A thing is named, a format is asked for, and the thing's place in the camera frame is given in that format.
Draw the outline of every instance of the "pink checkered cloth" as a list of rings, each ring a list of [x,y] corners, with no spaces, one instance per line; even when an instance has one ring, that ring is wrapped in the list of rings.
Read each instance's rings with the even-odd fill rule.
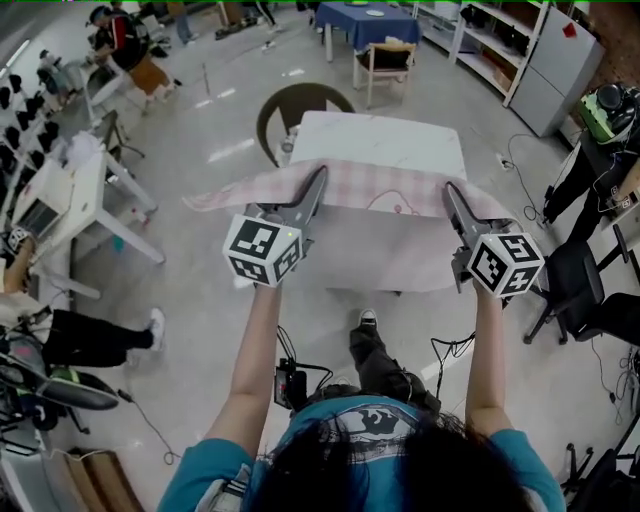
[[[414,292],[452,286],[452,254],[461,242],[442,201],[447,181],[456,184],[478,218],[512,218],[467,181],[340,160],[299,162],[183,200],[198,212],[242,213],[250,203],[288,203],[321,165],[329,179],[325,207],[311,223],[316,243],[299,270],[287,276],[288,286]]]

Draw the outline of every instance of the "black pants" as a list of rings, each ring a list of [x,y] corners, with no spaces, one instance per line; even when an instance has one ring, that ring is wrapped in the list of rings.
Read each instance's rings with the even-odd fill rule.
[[[276,20],[273,18],[273,15],[269,10],[269,2],[256,2],[256,7],[258,8],[258,11],[260,11],[260,14],[267,18],[269,26],[273,27],[276,24]]]
[[[573,168],[560,186],[554,190],[551,199],[544,208],[544,216],[549,223],[553,224],[558,215],[589,190],[582,212],[580,212],[580,216],[576,220],[575,226],[573,226],[568,241],[586,242],[600,223],[602,213],[598,211],[598,194],[592,187],[596,179],[595,176],[587,156],[582,150],[578,151],[578,157]]]
[[[419,377],[404,370],[387,354],[378,331],[361,325],[351,331],[349,350],[360,377],[360,387],[334,384],[314,393],[307,405],[354,395],[382,395],[437,415],[440,401],[424,388]]]
[[[56,309],[42,356],[45,363],[109,368],[127,360],[127,350],[149,348],[151,331],[132,331],[104,320]]]

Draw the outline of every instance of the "black chair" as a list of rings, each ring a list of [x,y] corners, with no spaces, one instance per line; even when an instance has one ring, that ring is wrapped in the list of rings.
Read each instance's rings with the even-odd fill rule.
[[[582,478],[593,450],[587,449],[580,469],[576,469],[573,445],[567,446],[567,450],[571,453],[571,474],[562,487],[565,495],[575,493],[567,507],[568,512],[635,512],[640,509],[640,483],[637,478],[617,470],[617,461],[629,456],[607,450],[589,475]]]
[[[547,305],[524,342],[530,344],[544,323],[558,320],[562,336],[560,344],[567,343],[567,333],[576,341],[587,341],[598,334],[609,334],[640,346],[640,297],[614,293],[605,300],[600,272],[618,256],[625,263],[629,254],[617,226],[614,232],[618,247],[596,264],[586,242],[567,242],[558,247],[547,259],[546,271],[549,290],[532,286],[531,291],[547,301]]]
[[[276,110],[280,110],[284,128],[289,130],[302,121],[302,116],[309,110],[327,110],[327,103],[333,103],[342,112],[354,113],[355,109],[341,93],[324,84],[299,83],[289,85],[276,92],[263,105],[258,114],[256,131],[262,150],[273,165],[278,167],[273,151],[267,141],[267,125]]]

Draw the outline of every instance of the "gray cabinet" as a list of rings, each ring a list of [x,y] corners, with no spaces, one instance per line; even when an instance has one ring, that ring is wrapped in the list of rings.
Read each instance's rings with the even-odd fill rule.
[[[569,24],[575,36],[565,34]],[[603,55],[589,32],[552,7],[511,108],[540,137],[552,134],[582,96]]]

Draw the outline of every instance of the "teal shirt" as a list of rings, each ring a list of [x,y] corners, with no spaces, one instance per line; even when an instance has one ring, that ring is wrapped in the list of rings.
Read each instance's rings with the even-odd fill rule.
[[[404,438],[414,429],[417,416],[418,411],[413,407],[391,398],[334,398],[306,407],[297,414],[280,442],[286,443],[295,432],[304,429],[310,420],[337,418],[349,431],[358,462],[368,466],[370,480],[365,509],[367,512],[393,512],[400,510],[402,500],[400,496],[393,498],[399,489],[389,476],[395,472],[395,457]],[[511,462],[518,482],[529,491],[536,510],[566,511],[560,486],[533,450],[524,432],[502,430],[491,436],[490,441]],[[250,485],[255,488],[266,469],[266,463],[254,462],[237,444],[207,439],[188,448],[158,512],[193,512],[215,480],[233,480],[243,464],[252,468]]]

